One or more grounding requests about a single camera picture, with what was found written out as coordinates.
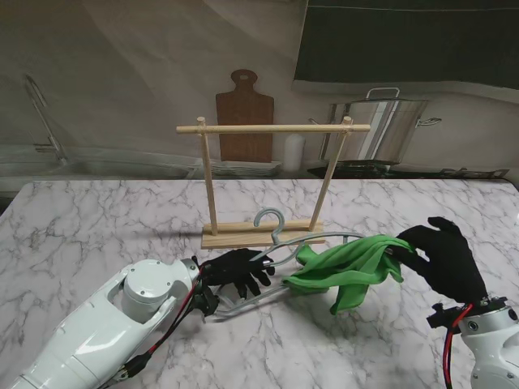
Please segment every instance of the hanger hook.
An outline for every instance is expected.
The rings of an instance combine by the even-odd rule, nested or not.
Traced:
[[[279,243],[279,237],[277,235],[280,234],[281,231],[283,231],[283,228],[285,227],[285,217],[279,209],[271,207],[264,208],[261,211],[259,211],[256,217],[254,218],[254,226],[259,227],[261,218],[269,213],[273,213],[274,215],[276,215],[277,220],[279,221],[276,229],[274,229],[274,231],[272,231],[272,233],[270,234],[270,236],[272,237],[272,241],[275,245],[277,245]]]

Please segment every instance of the cutting board handle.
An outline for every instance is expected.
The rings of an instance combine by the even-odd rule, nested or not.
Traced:
[[[238,69],[230,74],[230,78],[236,84],[235,91],[243,89],[254,89],[254,83],[258,79],[258,75],[254,71],[248,69]]]

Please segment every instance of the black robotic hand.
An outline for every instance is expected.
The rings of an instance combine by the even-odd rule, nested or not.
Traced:
[[[398,237],[425,252],[429,261],[403,247],[390,246],[393,257],[425,278],[437,293],[460,303],[479,303],[487,288],[467,240],[457,225],[443,217],[430,217],[437,229],[417,225]]]
[[[265,261],[273,262],[267,256],[251,262],[260,252],[249,249],[231,250],[218,258],[204,262],[201,266],[202,279],[208,285],[234,284],[241,298],[247,298],[247,287],[252,294],[258,296],[261,294],[260,287],[252,276],[261,284],[269,286],[271,283],[268,276],[275,272],[274,267],[265,269]]]

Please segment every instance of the wooden drying rack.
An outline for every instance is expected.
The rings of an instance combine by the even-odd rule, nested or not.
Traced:
[[[285,223],[285,231],[281,233],[281,240],[301,237],[309,232],[320,232],[322,222],[318,221],[323,206],[324,196],[332,180],[337,166],[339,155],[346,138],[352,132],[367,132],[368,124],[353,124],[350,117],[343,119],[342,124],[307,124],[307,125],[245,125],[245,126],[207,126],[205,118],[197,118],[198,126],[178,126],[178,134],[198,134],[202,142],[202,161],[204,163],[204,179],[208,192],[209,217],[211,224],[204,224],[202,234],[203,249],[222,249],[235,247],[261,247],[272,244],[271,232],[277,227],[277,222],[264,222],[255,227],[252,222],[217,223],[217,208],[214,201],[214,189],[211,176],[211,159],[207,134],[261,134],[261,133],[339,133],[339,139],[330,158],[323,185],[310,220],[289,220]],[[309,241],[322,243],[324,240]]]

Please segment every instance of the green towel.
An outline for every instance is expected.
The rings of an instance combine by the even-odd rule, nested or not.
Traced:
[[[326,292],[329,287],[338,286],[339,293],[330,312],[350,310],[362,304],[369,285],[380,284],[388,274],[398,282],[403,281],[399,262],[384,253],[389,245],[412,250],[406,241],[386,235],[364,237],[322,254],[304,246],[297,257],[304,268],[283,280],[300,293]]]

